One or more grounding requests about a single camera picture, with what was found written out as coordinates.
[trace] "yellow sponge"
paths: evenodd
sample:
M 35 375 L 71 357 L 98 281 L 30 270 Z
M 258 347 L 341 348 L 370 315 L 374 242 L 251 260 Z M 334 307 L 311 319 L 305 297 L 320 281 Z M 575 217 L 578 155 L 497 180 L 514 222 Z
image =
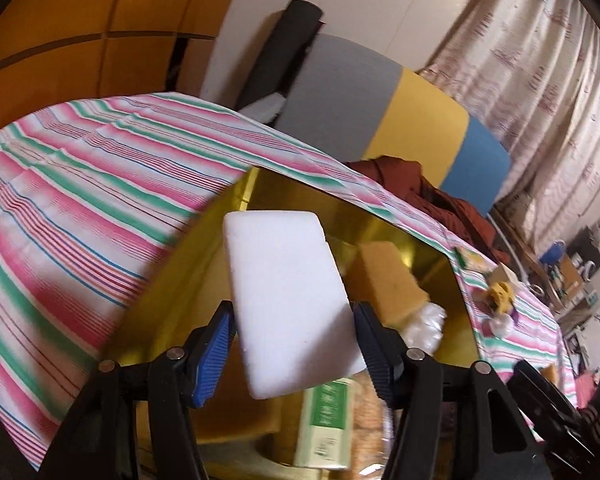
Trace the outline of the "yellow sponge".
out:
M 358 249 L 343 279 L 349 301 L 368 301 L 384 326 L 402 329 L 429 295 L 418 286 L 393 243 L 367 242 Z

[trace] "curtain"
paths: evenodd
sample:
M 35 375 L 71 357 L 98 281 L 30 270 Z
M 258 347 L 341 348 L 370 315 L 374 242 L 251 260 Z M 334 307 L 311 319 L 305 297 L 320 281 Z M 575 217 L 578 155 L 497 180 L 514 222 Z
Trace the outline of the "curtain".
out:
M 600 30 L 578 0 L 480 0 L 421 76 L 500 140 L 504 209 L 537 252 L 600 182 Z

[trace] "silver rivet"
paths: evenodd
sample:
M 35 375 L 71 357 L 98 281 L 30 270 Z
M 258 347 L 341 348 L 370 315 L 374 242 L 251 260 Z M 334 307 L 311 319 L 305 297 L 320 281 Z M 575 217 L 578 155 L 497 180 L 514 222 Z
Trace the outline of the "silver rivet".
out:
M 179 346 L 173 346 L 167 350 L 167 357 L 172 361 L 177 361 L 184 357 L 184 350 Z
M 115 367 L 116 367 L 116 364 L 111 359 L 104 359 L 104 361 L 101 361 L 100 364 L 98 365 L 98 370 L 100 370 L 102 373 L 106 374 L 106 373 L 112 371 L 113 368 L 115 368 Z
M 419 348 L 409 348 L 407 350 L 407 357 L 412 361 L 422 361 L 424 359 L 424 352 Z
M 491 365 L 485 361 L 478 361 L 475 364 L 475 371 L 479 374 L 489 375 L 491 373 Z

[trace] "striped bedsheet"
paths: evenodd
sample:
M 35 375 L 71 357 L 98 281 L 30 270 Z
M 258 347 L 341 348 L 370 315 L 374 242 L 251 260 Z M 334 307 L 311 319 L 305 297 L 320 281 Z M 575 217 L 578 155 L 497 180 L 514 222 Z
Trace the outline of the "striped bedsheet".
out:
M 575 386 L 560 331 L 529 294 L 520 329 L 485 337 L 453 234 L 331 157 L 236 112 L 177 93 L 51 106 L 0 130 L 0 418 L 38 466 L 150 269 L 192 216 L 251 166 L 348 200 L 452 260 L 478 349 L 506 379 L 526 358 Z

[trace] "white sponge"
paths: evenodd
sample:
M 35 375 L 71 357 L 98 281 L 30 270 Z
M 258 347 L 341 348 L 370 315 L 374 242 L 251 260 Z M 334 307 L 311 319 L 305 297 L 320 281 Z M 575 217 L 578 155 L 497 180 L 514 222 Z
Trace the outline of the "white sponge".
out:
M 238 340 L 251 395 L 267 399 L 365 368 L 353 314 L 318 217 L 224 217 Z

